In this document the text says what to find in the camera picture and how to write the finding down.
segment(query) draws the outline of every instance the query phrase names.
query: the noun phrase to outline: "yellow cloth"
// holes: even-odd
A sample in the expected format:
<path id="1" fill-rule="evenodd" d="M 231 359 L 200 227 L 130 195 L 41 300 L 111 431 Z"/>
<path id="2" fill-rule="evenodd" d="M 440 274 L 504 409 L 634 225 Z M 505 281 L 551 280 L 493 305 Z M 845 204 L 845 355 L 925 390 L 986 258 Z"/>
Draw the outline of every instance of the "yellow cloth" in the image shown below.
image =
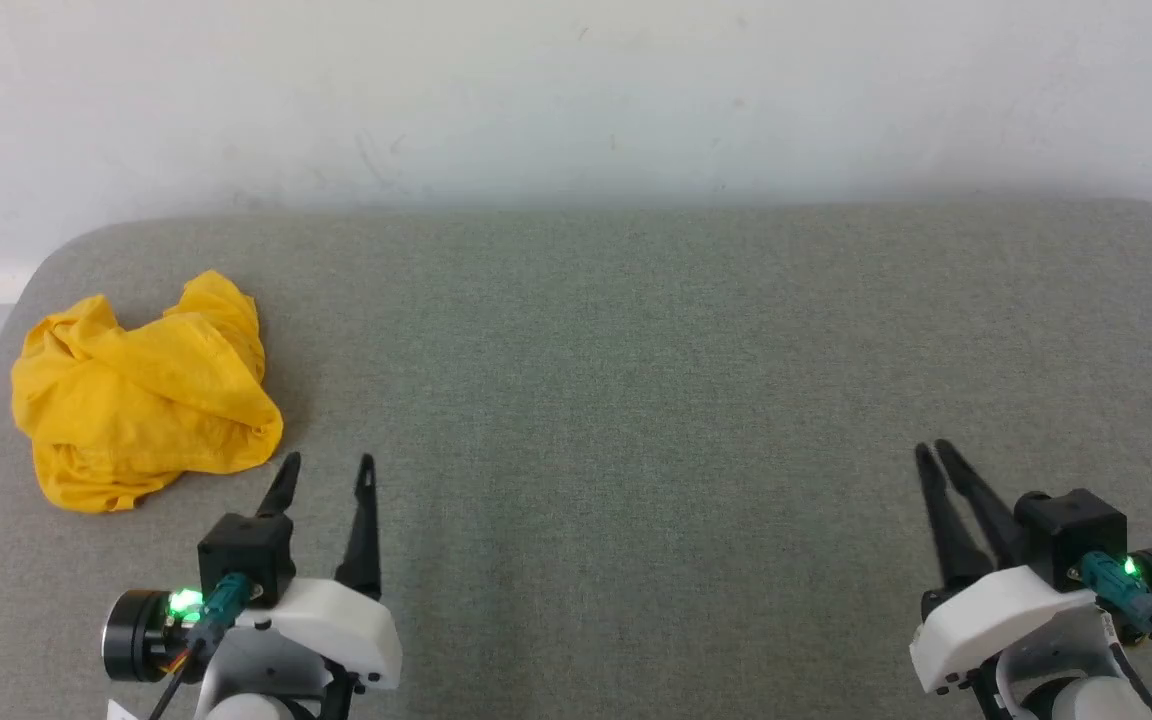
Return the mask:
<path id="1" fill-rule="evenodd" d="M 184 470 L 270 460 L 283 416 L 264 376 L 255 302 L 207 270 L 143 328 L 120 328 L 104 295 L 47 316 L 12 369 L 12 414 L 47 500 L 131 510 Z"/>

